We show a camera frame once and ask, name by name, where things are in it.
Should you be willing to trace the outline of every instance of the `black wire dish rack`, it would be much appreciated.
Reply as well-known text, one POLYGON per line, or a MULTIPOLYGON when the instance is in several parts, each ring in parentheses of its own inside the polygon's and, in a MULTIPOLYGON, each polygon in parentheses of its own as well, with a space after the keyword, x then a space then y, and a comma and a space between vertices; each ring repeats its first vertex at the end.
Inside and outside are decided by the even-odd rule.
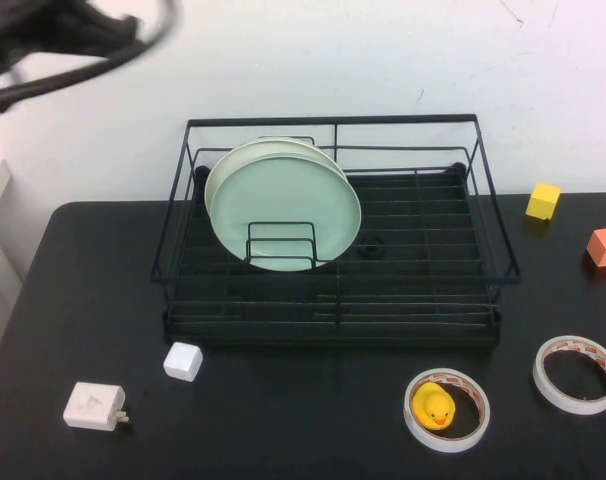
POLYGON ((501 287, 520 269, 476 115, 219 119, 187 123, 152 279, 165 289, 170 341, 488 347, 501 287), (302 272, 250 264, 266 241, 253 233, 260 218, 245 261, 214 235, 210 168, 262 136, 303 139, 343 168, 362 223, 339 258, 317 258, 309 222, 293 222, 309 229, 298 238, 310 246, 302 272))

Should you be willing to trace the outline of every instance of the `double-sided tape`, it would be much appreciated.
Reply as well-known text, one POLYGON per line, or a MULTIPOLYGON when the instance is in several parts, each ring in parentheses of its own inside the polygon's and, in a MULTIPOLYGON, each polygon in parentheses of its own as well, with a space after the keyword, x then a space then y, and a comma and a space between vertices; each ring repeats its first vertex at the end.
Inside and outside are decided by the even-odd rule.
POLYGON ((439 452, 457 453, 472 448, 483 437, 490 423, 490 402, 478 383, 464 373, 451 368, 434 368, 418 374, 408 385, 403 401, 403 416, 407 428, 423 445, 439 452), (422 427, 414 416, 411 403, 418 388, 426 382, 455 385, 467 393, 479 411, 479 426, 469 435, 460 438, 439 437, 422 427))
POLYGON ((596 400, 581 400, 566 395, 550 381, 547 373, 545 373, 543 362, 545 357, 558 351, 573 351, 587 355, 603 369, 606 375, 606 349, 601 345, 587 338, 574 335, 554 337, 541 346, 534 360, 532 375, 539 391, 550 403, 566 412, 577 415, 594 415, 605 410, 606 395, 596 400))

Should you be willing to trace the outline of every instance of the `white cube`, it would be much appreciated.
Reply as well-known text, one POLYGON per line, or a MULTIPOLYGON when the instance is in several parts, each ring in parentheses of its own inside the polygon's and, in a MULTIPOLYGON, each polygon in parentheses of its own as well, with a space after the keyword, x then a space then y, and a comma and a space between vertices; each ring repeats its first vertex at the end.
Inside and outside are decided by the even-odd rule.
POLYGON ((176 342, 165 357, 163 368, 168 376, 192 382, 203 363, 201 349, 195 345, 176 342))
POLYGON ((118 422, 127 422, 121 411, 125 392, 118 385, 77 382, 67 402, 63 419, 70 427, 111 432, 118 422))

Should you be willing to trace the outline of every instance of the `rubber duck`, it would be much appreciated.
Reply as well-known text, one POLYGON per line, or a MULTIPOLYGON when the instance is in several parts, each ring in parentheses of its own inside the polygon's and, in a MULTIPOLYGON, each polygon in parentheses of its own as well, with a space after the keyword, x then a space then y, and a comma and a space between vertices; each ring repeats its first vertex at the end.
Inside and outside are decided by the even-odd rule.
POLYGON ((429 430, 447 428, 454 420, 454 400, 443 388, 427 382, 421 385, 412 397, 412 411, 418 422, 429 430))

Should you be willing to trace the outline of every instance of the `wire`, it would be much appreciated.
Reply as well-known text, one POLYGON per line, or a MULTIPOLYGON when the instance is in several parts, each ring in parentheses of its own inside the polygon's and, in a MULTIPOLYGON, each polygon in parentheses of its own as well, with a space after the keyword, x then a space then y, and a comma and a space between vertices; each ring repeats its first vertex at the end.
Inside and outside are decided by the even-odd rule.
POLYGON ((134 60, 151 48, 158 45, 174 28, 178 18, 178 7, 175 0, 161 0, 165 5, 165 15, 158 30, 147 42, 137 41, 126 49, 119 50, 108 56, 105 60, 87 65, 69 72, 60 73, 51 77, 33 80, 21 85, 0 88, 0 112, 7 110, 13 104, 54 92, 62 88, 71 87, 78 83, 98 77, 114 70, 121 65, 134 60))

